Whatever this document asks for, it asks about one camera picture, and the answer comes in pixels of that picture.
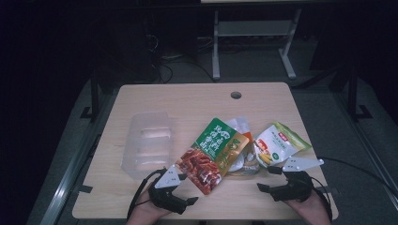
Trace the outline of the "person's right hand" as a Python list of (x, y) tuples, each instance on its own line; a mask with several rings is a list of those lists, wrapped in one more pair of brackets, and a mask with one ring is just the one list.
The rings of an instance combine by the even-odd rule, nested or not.
[(291, 207), (307, 225), (331, 225), (327, 207), (314, 190), (304, 202), (289, 200), (284, 203)]

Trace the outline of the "person's left hand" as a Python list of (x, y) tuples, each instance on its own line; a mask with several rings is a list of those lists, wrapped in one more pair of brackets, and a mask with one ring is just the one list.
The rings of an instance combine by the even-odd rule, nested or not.
[(130, 214), (126, 225), (154, 225), (160, 218), (171, 214), (163, 208), (159, 208), (150, 201), (149, 193), (145, 190), (140, 194), (137, 205)]

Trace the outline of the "grey metal rail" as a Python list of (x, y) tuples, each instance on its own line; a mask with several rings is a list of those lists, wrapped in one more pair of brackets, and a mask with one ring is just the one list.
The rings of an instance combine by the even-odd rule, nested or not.
[(95, 152), (99, 141), (100, 134), (83, 139), (77, 151), (72, 155), (71, 161), (39, 225), (56, 225), (84, 165)]
[(384, 189), (387, 191), (392, 204), (398, 211), (398, 184), (393, 180), (380, 156), (376, 152), (376, 148), (372, 145), (371, 140), (365, 134), (364, 129), (360, 125), (361, 119), (372, 119), (372, 115), (364, 105), (359, 105), (359, 107), (355, 106), (354, 112), (350, 112), (348, 102), (344, 99), (342, 94), (333, 93), (332, 95), (337, 105), (342, 110), (349, 126), (354, 130), (367, 156), (370, 158), (373, 170), (379, 179), (384, 182)]

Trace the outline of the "white and orange snack bag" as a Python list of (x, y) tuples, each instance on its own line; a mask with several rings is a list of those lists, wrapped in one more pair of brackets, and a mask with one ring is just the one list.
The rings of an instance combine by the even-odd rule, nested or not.
[(235, 176), (255, 175), (259, 171), (260, 165), (256, 159), (253, 135), (247, 119), (245, 117), (237, 117), (227, 121), (226, 124), (249, 139), (249, 143), (239, 153), (228, 173)]

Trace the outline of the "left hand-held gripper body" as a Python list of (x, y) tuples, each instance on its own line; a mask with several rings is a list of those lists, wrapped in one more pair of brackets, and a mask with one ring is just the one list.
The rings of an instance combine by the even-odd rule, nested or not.
[(188, 207), (188, 201), (178, 198), (173, 191), (181, 184), (176, 166), (161, 170), (161, 175), (150, 185), (148, 193), (152, 203), (162, 209), (183, 214)]

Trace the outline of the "black metal stand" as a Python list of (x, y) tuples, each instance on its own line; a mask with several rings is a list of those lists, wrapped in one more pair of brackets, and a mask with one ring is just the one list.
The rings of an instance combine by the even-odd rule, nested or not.
[(360, 119), (371, 119), (372, 115), (365, 105), (357, 104), (358, 71), (354, 65), (349, 66), (347, 110), (350, 117), (358, 122)]
[(99, 83), (96, 72), (93, 72), (90, 78), (90, 97), (91, 105), (84, 107), (81, 118), (89, 119), (93, 123), (100, 112), (100, 95), (99, 95)]

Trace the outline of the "clear plastic container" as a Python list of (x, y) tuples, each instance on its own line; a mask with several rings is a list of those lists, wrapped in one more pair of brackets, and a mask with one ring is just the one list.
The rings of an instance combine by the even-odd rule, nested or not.
[(140, 112), (130, 121), (121, 169), (133, 180), (168, 168), (171, 162), (172, 121), (167, 112)]

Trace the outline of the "white and green snack bag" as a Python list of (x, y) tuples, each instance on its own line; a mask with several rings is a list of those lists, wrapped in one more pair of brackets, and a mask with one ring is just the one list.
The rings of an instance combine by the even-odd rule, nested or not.
[(256, 159), (265, 168), (279, 164), (302, 150), (312, 146), (305, 142), (296, 132), (288, 126), (271, 123), (253, 141)]

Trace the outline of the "white metal stand frame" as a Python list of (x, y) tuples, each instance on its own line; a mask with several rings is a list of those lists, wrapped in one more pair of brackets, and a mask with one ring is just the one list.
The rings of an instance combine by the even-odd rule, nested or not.
[(297, 75), (293, 69), (288, 53), (296, 33), (301, 9), (295, 11), (291, 20), (271, 21), (221, 21), (219, 12), (214, 12), (213, 23), (213, 51), (212, 51), (212, 79), (219, 80), (220, 59), (219, 59), (219, 38), (229, 37), (286, 37), (286, 42), (279, 49), (279, 55), (283, 62), (287, 77), (295, 80)]

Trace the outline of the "green and red snack bag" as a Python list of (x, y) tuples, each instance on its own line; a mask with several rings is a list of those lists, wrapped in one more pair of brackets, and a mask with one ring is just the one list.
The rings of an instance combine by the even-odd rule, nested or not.
[(249, 139), (219, 118), (213, 118), (176, 166), (208, 195), (228, 173)]

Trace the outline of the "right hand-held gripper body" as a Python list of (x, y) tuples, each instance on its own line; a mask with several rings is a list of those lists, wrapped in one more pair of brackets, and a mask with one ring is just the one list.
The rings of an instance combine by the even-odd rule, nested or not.
[(275, 202), (300, 200), (306, 201), (312, 192), (314, 184), (306, 170), (324, 164), (323, 159), (310, 159), (305, 157), (289, 157), (284, 165), (283, 175), (287, 184), (279, 187), (272, 187), (270, 195)]

